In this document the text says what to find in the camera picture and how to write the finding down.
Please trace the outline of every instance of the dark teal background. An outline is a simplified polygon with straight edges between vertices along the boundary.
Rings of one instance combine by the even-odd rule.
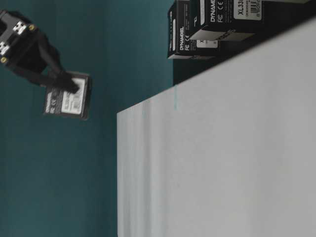
[[[116,113],[172,86],[173,0],[3,0],[90,73],[86,122],[42,116],[44,89],[0,68],[0,237],[117,235]]]

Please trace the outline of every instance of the white label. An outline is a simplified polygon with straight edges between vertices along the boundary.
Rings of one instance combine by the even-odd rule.
[[[201,25],[205,23],[205,0],[200,0],[201,6]]]
[[[173,32],[172,32],[172,50],[176,50],[176,19],[173,20],[173,26],[172,26]]]
[[[218,48],[218,41],[197,40],[198,48]]]
[[[234,18],[260,21],[262,19],[261,0],[234,0]]]
[[[64,91],[61,112],[80,115],[82,113],[85,80],[74,78],[73,81],[79,86],[79,90],[76,94]]]
[[[216,32],[216,31],[205,31],[199,30],[196,32],[191,39],[205,39],[205,40],[222,40],[222,41],[242,41],[250,36],[253,36],[254,33],[239,33],[235,30],[228,30],[227,32]]]

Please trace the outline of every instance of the white surface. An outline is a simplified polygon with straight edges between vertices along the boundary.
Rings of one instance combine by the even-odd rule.
[[[118,114],[119,237],[316,236],[315,27]]]

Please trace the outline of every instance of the product box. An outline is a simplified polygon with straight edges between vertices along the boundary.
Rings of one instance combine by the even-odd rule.
[[[192,40],[242,41],[264,28],[261,0],[190,0]]]
[[[218,41],[190,40],[190,1],[176,0],[168,18],[169,59],[209,59],[219,55]]]
[[[91,78],[87,74],[68,72],[79,86],[76,94],[56,87],[46,88],[44,115],[56,115],[74,119],[87,120],[91,96]]]

